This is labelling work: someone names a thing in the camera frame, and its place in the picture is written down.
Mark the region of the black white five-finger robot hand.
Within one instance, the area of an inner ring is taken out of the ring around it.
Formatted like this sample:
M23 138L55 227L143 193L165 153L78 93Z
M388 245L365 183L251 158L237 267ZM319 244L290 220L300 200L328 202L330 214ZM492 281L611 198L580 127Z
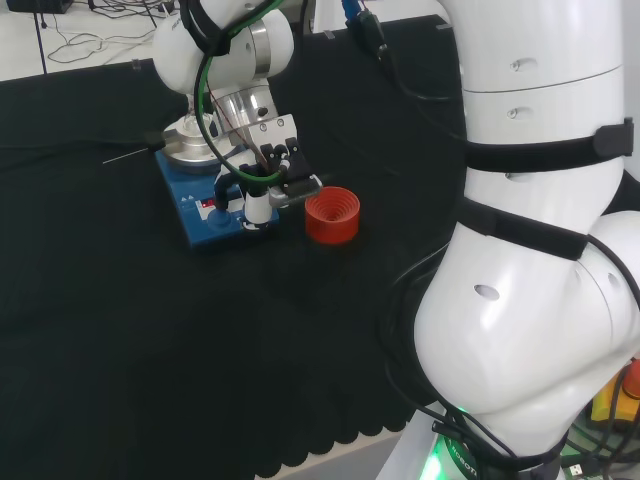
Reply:
M282 115L232 130L228 140L243 150L224 159L214 183L216 220L231 214L231 193L240 190L240 225L265 228L273 214L317 195L322 181L307 162L292 115Z

